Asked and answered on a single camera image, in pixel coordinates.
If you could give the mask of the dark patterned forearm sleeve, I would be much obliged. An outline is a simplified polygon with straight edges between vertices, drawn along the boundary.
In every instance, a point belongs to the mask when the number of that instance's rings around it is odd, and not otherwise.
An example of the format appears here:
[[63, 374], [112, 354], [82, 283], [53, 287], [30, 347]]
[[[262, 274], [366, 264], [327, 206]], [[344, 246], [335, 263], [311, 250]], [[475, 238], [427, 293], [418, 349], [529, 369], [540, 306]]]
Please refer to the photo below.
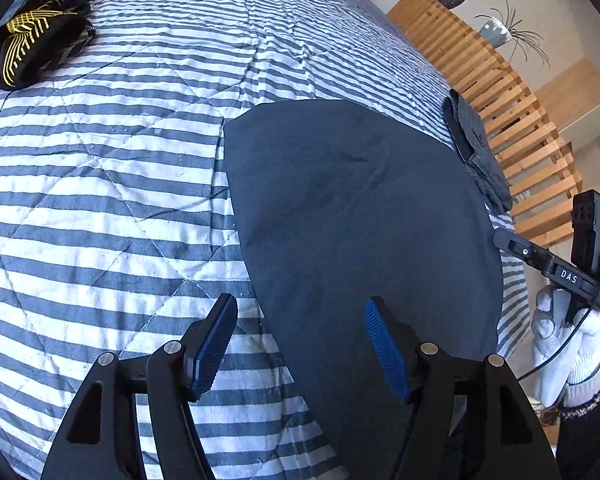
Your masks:
[[600, 370], [566, 385], [558, 408], [556, 462], [562, 479], [600, 479]]

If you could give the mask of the white gloved right hand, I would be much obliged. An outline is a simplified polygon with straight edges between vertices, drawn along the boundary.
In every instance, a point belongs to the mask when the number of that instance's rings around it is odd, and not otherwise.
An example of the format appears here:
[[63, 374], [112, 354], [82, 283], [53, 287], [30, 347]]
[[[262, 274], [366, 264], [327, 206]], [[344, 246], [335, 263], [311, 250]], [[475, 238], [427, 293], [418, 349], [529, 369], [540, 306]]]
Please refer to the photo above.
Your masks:
[[586, 382], [600, 370], [600, 312], [582, 309], [566, 322], [571, 295], [552, 285], [536, 295], [532, 316], [533, 396], [546, 408], [562, 402], [566, 385]]

